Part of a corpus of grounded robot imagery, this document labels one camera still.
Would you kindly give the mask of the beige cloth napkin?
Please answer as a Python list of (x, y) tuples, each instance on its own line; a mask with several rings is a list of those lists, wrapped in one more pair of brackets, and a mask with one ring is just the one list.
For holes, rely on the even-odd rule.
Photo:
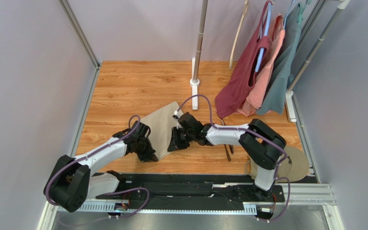
[(170, 154), (168, 147), (172, 138), (172, 128), (177, 126), (173, 115), (178, 108), (179, 104), (174, 101), (141, 119), (142, 123), (150, 127), (149, 141), (159, 161)]

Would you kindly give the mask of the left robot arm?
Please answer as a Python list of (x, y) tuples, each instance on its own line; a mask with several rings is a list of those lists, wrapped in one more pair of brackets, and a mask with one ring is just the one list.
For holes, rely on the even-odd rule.
[(110, 162), (130, 153), (141, 162), (158, 161), (149, 140), (151, 128), (135, 121), (131, 128), (117, 132), (102, 145), (82, 155), (61, 156), (44, 187), (47, 201), (68, 212), (78, 210), (87, 199), (115, 192), (121, 182), (115, 172), (97, 172)]

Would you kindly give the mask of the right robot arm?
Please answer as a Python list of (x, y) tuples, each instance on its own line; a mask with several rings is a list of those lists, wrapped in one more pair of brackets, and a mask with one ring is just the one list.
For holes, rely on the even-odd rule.
[(174, 115), (178, 126), (172, 128), (168, 151), (184, 150), (192, 142), (201, 146), (241, 146), (257, 165), (254, 185), (263, 192), (274, 186), (282, 161), (287, 158), (285, 139), (260, 119), (239, 126), (202, 124), (189, 113)]

